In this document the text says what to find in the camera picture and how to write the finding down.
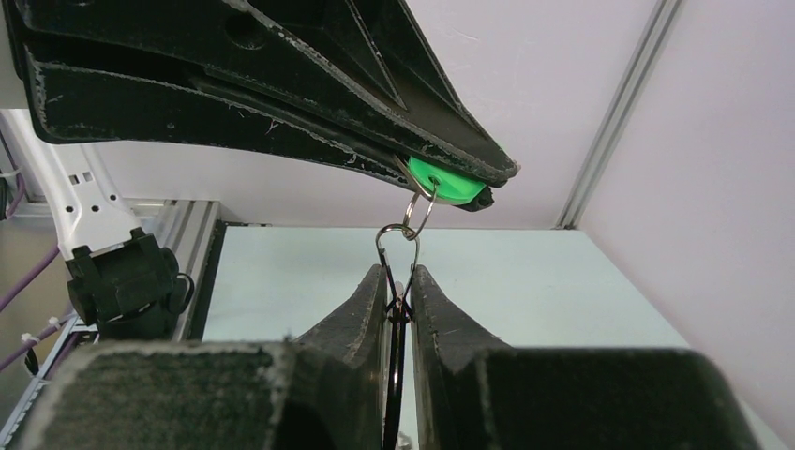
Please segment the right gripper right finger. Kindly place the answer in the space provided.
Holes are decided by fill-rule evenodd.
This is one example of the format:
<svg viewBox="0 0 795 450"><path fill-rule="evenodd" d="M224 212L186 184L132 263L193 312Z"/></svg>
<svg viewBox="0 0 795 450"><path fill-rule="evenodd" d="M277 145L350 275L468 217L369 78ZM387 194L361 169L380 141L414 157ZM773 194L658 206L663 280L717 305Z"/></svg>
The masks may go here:
<svg viewBox="0 0 795 450"><path fill-rule="evenodd" d="M757 449L727 379L665 347L514 347L426 269L411 286L422 449Z"/></svg>

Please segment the large silver keyring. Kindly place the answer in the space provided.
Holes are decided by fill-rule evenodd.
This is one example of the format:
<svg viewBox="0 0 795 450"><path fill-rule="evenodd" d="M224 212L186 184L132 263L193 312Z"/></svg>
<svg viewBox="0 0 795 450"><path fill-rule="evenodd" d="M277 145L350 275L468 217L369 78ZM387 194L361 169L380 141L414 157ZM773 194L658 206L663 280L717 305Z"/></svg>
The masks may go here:
<svg viewBox="0 0 795 450"><path fill-rule="evenodd" d="M404 368L411 307L399 297L388 305L390 324L388 367L382 431L382 449L396 449L402 410Z"/></svg>

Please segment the green tag key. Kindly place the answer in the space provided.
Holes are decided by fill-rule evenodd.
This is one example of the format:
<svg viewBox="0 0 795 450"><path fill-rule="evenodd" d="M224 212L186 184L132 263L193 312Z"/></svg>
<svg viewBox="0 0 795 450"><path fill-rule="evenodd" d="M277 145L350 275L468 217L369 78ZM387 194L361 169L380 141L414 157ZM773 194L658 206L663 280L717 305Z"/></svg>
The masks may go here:
<svg viewBox="0 0 795 450"><path fill-rule="evenodd" d="M412 190L412 198L406 206L402 220L381 227L375 235L375 248L380 264L385 270L389 292L386 310L411 315L411 307L406 300L406 291L411 288L414 272L418 267L420 254L420 235L426 228L430 216L437 205L467 206L477 203L487 190L483 182L450 172L416 157L394 156L399 172L407 179ZM403 239L413 244L413 260L407 284L395 280L388 261L383 237L389 233L400 233Z"/></svg>

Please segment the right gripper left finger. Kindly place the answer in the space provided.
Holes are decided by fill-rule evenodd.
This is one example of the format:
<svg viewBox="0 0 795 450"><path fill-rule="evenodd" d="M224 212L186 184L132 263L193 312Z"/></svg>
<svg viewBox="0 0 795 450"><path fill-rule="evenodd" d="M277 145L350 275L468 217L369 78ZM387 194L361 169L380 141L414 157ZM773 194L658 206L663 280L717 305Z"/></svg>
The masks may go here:
<svg viewBox="0 0 795 450"><path fill-rule="evenodd" d="M115 341L61 366L23 421L21 449L379 449L386 276L301 337Z"/></svg>

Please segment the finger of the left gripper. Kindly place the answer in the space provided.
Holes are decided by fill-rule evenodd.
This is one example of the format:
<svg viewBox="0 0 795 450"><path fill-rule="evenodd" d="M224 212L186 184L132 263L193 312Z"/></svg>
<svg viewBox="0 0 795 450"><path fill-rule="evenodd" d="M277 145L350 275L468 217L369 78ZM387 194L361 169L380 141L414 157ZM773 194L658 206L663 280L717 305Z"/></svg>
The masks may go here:
<svg viewBox="0 0 795 450"><path fill-rule="evenodd" d="M404 1L16 1L12 52L23 83L26 53L196 75L491 187L518 173Z"/></svg>
<svg viewBox="0 0 795 450"><path fill-rule="evenodd" d="M344 128L190 75L191 86L112 67L81 67L28 52L25 88L36 134L48 143L157 142L302 160L361 173L406 189L416 184L394 150Z"/></svg>

